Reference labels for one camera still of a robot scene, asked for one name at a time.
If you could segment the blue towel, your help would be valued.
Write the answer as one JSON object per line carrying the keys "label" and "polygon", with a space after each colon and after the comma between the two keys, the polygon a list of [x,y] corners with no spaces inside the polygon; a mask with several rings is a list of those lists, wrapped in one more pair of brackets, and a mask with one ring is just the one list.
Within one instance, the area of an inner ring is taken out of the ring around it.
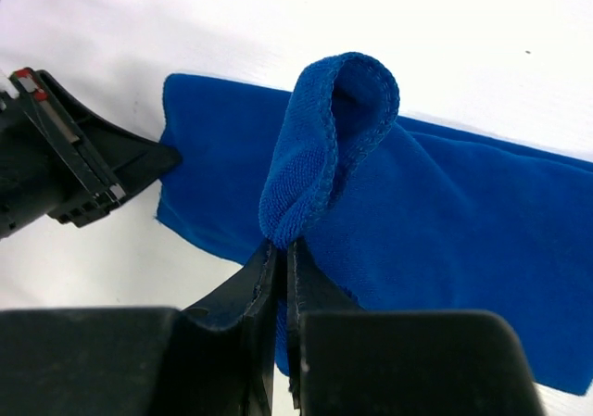
{"label": "blue towel", "polygon": [[182,155],[157,217],[243,264],[304,238],[368,310],[486,309],[536,380],[592,381],[592,165],[398,113],[378,60],[307,66],[290,92],[173,73],[161,143]]}

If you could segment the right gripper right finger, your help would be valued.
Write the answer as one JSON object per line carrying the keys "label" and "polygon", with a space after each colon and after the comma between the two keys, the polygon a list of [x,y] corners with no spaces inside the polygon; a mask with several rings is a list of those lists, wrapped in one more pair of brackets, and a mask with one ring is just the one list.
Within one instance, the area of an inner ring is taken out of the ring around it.
{"label": "right gripper right finger", "polygon": [[362,307],[317,266],[306,242],[287,250],[286,354],[289,390],[294,408],[301,409],[301,348],[303,316],[312,311],[360,311]]}

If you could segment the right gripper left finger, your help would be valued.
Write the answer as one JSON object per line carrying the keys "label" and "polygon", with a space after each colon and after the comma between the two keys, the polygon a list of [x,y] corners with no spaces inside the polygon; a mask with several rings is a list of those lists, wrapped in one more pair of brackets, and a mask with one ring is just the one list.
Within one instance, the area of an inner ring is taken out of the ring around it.
{"label": "right gripper left finger", "polygon": [[200,415],[270,415],[278,251],[261,242],[226,282],[188,307],[196,323]]}

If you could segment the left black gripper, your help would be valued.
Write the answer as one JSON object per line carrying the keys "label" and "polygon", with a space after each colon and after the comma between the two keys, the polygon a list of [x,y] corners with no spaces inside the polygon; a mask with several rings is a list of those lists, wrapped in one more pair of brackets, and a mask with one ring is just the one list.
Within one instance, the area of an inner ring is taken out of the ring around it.
{"label": "left black gripper", "polygon": [[46,70],[1,81],[1,235],[44,215],[82,227],[182,162],[175,148],[95,114]]}

